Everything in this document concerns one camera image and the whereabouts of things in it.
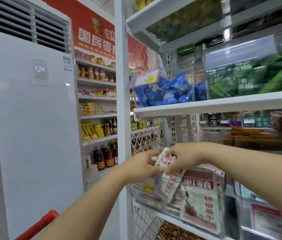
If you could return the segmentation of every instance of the white snack bag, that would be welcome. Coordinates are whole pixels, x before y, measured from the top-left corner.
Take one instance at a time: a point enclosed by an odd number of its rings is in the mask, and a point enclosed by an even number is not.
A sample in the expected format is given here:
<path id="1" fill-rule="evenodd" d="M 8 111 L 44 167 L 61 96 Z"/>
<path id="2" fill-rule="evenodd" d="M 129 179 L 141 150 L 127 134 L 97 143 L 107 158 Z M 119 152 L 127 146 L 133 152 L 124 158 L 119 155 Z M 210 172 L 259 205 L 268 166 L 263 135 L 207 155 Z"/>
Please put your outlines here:
<path id="1" fill-rule="evenodd" d="M 167 167 L 170 163 L 173 163 L 175 158 L 171 156 L 170 149 L 163 149 L 160 153 L 155 166 Z M 165 172 L 161 175 L 160 178 L 160 198 L 163 199 L 166 203 L 170 203 L 174 193 L 176 192 L 178 186 L 182 181 L 182 177 L 186 171 L 180 169 L 175 172 L 174 175 L 167 175 Z"/>
<path id="2" fill-rule="evenodd" d="M 180 218 L 214 234 L 221 235 L 217 177 L 205 169 L 187 170 L 181 185 Z"/>

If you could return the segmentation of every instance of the person's left hand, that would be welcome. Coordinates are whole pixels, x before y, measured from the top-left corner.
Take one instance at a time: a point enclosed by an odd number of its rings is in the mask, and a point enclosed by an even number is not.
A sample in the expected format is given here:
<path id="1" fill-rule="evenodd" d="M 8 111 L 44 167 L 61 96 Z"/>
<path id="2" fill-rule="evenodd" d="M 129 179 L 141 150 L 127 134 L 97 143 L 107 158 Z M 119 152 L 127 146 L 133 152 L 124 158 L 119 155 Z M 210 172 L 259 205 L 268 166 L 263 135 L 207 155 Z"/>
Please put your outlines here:
<path id="1" fill-rule="evenodd" d="M 155 163 L 151 157 L 157 156 L 159 153 L 159 151 L 138 153 L 118 166 L 119 173 L 125 178 L 127 184 L 139 183 L 147 177 L 161 175 L 164 171 L 163 167 L 151 166 Z"/>

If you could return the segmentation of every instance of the red shopping basket handle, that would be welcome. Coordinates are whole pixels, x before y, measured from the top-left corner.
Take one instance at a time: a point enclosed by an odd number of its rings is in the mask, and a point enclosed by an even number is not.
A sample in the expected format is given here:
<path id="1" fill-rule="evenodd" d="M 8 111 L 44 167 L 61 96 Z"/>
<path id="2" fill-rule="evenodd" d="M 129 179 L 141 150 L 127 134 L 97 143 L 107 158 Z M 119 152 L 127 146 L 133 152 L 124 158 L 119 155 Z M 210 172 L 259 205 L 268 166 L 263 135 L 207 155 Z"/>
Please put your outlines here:
<path id="1" fill-rule="evenodd" d="M 37 223 L 31 226 L 28 230 L 18 236 L 15 240 L 30 240 L 36 234 L 38 234 L 43 228 L 49 225 L 59 214 L 55 210 L 50 210 L 45 216 L 43 216 Z"/>

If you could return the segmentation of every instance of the white floor-standing air conditioner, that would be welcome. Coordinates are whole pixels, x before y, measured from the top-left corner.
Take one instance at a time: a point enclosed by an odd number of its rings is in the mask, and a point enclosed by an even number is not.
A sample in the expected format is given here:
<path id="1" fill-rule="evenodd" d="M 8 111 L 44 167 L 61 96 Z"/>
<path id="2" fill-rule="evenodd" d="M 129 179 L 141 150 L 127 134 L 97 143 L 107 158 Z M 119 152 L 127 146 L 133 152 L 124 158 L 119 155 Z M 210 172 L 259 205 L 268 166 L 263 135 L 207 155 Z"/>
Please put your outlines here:
<path id="1" fill-rule="evenodd" d="M 83 194 L 71 20 L 0 0 L 0 240 Z"/>

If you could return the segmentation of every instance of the forearm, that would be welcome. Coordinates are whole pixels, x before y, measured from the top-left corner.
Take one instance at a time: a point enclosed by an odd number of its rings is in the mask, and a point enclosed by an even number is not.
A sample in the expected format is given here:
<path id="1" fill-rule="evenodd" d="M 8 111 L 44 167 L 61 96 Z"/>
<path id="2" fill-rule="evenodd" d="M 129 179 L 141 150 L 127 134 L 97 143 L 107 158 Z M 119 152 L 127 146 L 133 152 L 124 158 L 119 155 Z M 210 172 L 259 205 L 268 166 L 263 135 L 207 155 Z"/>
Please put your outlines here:
<path id="1" fill-rule="evenodd" d="M 282 210 L 282 155 L 203 143 L 202 157 Z"/>
<path id="2" fill-rule="evenodd" d="M 126 179 L 117 166 L 55 219 L 36 240 L 98 240 Z"/>

